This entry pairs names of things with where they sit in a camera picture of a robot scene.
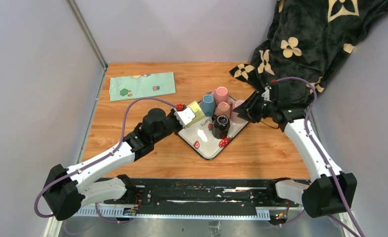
dark green blanket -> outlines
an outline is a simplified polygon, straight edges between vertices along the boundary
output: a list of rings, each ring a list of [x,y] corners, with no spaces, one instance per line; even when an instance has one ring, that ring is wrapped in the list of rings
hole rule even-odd
[[[268,40],[255,49],[250,65],[230,73],[259,91],[273,79],[301,77],[320,93],[387,13],[388,0],[278,0]],[[290,83],[295,103],[313,100],[304,83]]]

wooden tabletop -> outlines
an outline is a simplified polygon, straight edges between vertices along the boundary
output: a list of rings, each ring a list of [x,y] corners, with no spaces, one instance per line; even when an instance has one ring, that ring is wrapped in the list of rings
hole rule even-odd
[[[254,91],[228,73],[238,62],[204,63],[111,63],[99,98],[83,160],[118,142],[123,115],[132,100],[109,101],[110,78],[150,73],[173,72],[176,94],[159,98],[173,104],[200,100],[212,89],[225,86],[235,99],[247,99]],[[170,110],[156,101],[140,101],[130,110],[126,134],[141,122],[151,108]],[[276,126],[271,120],[266,123]],[[297,149],[280,129],[262,123],[249,124],[214,160],[199,157],[179,137],[171,135],[155,145],[154,151],[140,160],[122,166],[108,177],[126,174],[144,178],[309,178]]]

pink mug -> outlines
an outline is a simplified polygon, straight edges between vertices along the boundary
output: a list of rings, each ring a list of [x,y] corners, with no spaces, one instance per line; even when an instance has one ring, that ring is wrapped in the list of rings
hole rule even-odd
[[[224,87],[220,86],[217,89],[214,90],[214,101],[216,102],[216,106],[218,106],[221,102],[229,102],[229,90]]]
[[[220,115],[226,115],[228,118],[230,118],[230,112],[231,112],[230,105],[223,101],[217,105],[216,111],[214,111],[214,114],[217,117]]]
[[[234,104],[233,104],[233,107],[232,107],[232,110],[234,110],[236,107],[240,106],[241,104],[243,104],[243,100],[238,100],[236,101]],[[230,120],[232,120],[233,123],[244,123],[246,120],[244,119],[241,119],[239,117],[237,117],[239,113],[236,113],[236,112],[233,112],[232,111],[232,115],[230,116]]]

mint green towel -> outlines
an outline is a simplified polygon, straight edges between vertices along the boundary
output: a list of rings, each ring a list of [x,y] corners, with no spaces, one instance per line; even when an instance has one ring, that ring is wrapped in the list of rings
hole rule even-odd
[[[173,72],[111,78],[111,101],[175,94]]]

white wall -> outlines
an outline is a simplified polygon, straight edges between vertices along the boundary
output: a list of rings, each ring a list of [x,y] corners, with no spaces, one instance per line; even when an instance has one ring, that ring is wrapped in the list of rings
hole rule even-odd
[[[276,0],[77,0],[108,62],[247,61]]]
[[[357,177],[353,209],[362,229],[388,236],[388,17],[355,48],[315,114],[331,157]]]
[[[0,0],[0,237],[43,235],[35,197],[77,161],[102,73],[64,0]]]

